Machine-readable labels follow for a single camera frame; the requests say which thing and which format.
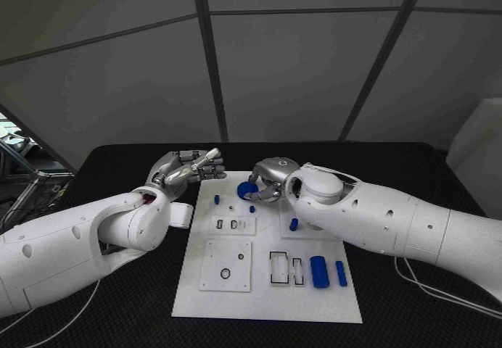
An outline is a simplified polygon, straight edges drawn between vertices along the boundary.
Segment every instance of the mounting plate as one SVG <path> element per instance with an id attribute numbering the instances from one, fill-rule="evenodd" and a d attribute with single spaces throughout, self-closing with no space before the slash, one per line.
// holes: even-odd
<path id="1" fill-rule="evenodd" d="M 251 291 L 251 241 L 206 241 L 199 290 Z"/>

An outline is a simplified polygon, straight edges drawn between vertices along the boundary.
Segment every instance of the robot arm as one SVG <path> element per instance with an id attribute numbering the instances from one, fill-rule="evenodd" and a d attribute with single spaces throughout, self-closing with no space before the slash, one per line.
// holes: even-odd
<path id="1" fill-rule="evenodd" d="M 259 162 L 251 178 L 261 175 L 268 187 L 283 189 L 300 227 L 327 230 L 370 252 L 447 269 L 502 301 L 502 221 L 448 210 L 343 174 L 355 179 L 346 183 L 336 176 L 342 173 L 310 163 L 297 170 L 283 166 L 281 176 L 272 177 L 262 167 L 275 169 L 280 160 Z M 244 198 L 259 199 L 255 194 Z"/>
<path id="2" fill-rule="evenodd" d="M 225 178 L 218 149 L 171 152 L 145 185 L 14 226 L 0 236 L 0 318 L 85 288 L 153 250 L 167 227 L 189 228 L 192 206 L 173 202 L 190 182 Z M 99 241 L 121 250 L 104 254 Z"/>

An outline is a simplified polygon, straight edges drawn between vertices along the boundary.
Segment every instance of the black table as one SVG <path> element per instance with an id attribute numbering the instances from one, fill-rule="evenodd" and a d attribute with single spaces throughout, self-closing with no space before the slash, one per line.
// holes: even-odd
<path id="1" fill-rule="evenodd" d="M 437 151 L 418 143 L 102 146 L 82 165 L 59 209 L 141 186 L 166 152 L 215 146 L 228 170 L 251 170 L 261 159 L 285 156 L 300 164 L 337 169 L 433 204 L 483 215 Z M 197 191 L 195 184 L 179 202 L 195 205 Z M 169 229 L 156 251 L 102 280 L 86 311 L 44 347 L 502 347 L 500 320 L 425 295 L 398 277 L 392 257 L 349 244 L 345 249 L 362 325 L 171 318 L 187 240 L 189 231 Z M 500 310 L 496 300 L 467 280 L 421 262 L 412 262 L 412 267 L 422 282 Z M 0 336 L 0 346 L 23 347 L 49 337 L 79 311 L 92 289 L 37 309 Z M 0 328 L 16 318 L 3 318 Z"/>

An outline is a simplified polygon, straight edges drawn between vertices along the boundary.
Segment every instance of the robotic hand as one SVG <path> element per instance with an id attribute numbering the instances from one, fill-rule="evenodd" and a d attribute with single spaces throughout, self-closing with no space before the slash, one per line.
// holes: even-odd
<path id="1" fill-rule="evenodd" d="M 0 236 L 0 318 L 69 296 L 153 250 L 167 226 L 189 228 L 173 202 L 189 183 L 226 177 L 219 150 L 170 152 L 145 185 L 14 226 Z M 99 241 L 119 251 L 101 251 Z"/>
<path id="2" fill-rule="evenodd" d="M 257 192 L 259 176 L 267 188 Z M 502 221 L 438 207 L 310 163 L 300 168 L 283 157 L 257 163 L 238 195 L 285 198 L 303 226 L 330 231 L 370 252 L 431 263 L 502 301 Z"/>

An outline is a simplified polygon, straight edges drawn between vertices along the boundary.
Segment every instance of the blue object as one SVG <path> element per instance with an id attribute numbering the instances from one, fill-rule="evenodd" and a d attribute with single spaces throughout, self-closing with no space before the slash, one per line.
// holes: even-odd
<path id="1" fill-rule="evenodd" d="M 291 219 L 290 231 L 295 231 L 297 227 L 298 227 L 298 219 Z"/>
<path id="2" fill-rule="evenodd" d="M 310 269 L 311 269 L 313 287 L 319 289 L 329 288 L 326 260 L 323 256 L 313 256 L 310 258 Z"/>
<path id="3" fill-rule="evenodd" d="M 345 278 L 345 270 L 342 261 L 336 261 L 336 271 L 337 271 L 337 279 L 340 281 L 340 286 L 347 285 L 347 279 Z"/>
<path id="4" fill-rule="evenodd" d="M 244 195 L 251 194 L 252 192 L 258 192 L 258 186 L 255 183 L 249 183 L 248 181 L 244 181 L 244 183 L 238 184 L 238 196 L 245 201 L 248 201 L 248 199 L 245 199 Z"/>

